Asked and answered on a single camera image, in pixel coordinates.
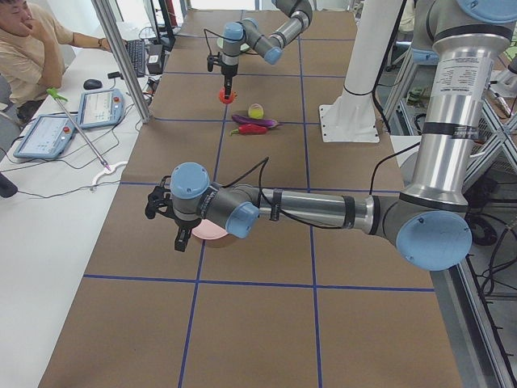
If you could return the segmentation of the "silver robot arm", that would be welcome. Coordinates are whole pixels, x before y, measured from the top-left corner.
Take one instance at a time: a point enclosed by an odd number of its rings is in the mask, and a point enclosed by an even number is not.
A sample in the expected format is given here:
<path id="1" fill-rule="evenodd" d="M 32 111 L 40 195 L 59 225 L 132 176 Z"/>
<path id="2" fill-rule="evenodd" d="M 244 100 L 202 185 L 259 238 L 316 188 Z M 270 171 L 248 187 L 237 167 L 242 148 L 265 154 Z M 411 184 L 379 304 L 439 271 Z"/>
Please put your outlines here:
<path id="1" fill-rule="evenodd" d="M 208 69 L 218 65 L 224 76 L 223 103 L 233 99 L 233 77 L 237 75 L 241 47 L 245 44 L 263 60 L 274 65 L 282 56 L 284 48 L 308 29 L 313 19 L 313 8 L 306 0 L 278 0 L 272 3 L 288 17 L 283 25 L 269 36 L 259 30 L 255 19 L 245 18 L 225 25 L 222 35 L 222 51 L 208 59 Z"/>
<path id="2" fill-rule="evenodd" d="M 184 251 L 192 230 L 205 219 L 245 238 L 260 216 L 285 216 L 385 238 L 406 261 L 429 271 L 458 264 L 472 245 L 462 187 L 482 97 L 515 23 L 513 1 L 418 2 L 413 45 L 435 52 L 438 63 L 413 177 L 398 197 L 357 200 L 223 186 L 211 182 L 201 165 L 185 162 L 172 171 L 166 197 L 166 212 L 179 228 L 175 249 Z"/>

